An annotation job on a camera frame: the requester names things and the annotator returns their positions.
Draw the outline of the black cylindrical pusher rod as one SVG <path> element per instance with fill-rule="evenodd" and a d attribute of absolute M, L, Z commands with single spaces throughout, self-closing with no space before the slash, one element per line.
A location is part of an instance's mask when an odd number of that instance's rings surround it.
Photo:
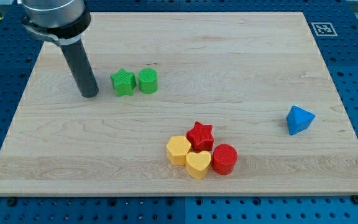
<path fill-rule="evenodd" d="M 82 40 L 62 45 L 62 53 L 73 75 L 82 97 L 92 98 L 99 93 L 99 87 L 91 68 Z"/>

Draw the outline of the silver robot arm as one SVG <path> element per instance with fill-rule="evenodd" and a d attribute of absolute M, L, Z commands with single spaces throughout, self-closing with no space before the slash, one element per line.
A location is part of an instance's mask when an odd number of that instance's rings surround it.
<path fill-rule="evenodd" d="M 91 23 L 84 0 L 17 0 L 25 15 L 21 24 L 34 38 L 60 47 L 71 74 L 85 98 L 99 88 L 83 47 L 81 36 Z"/>

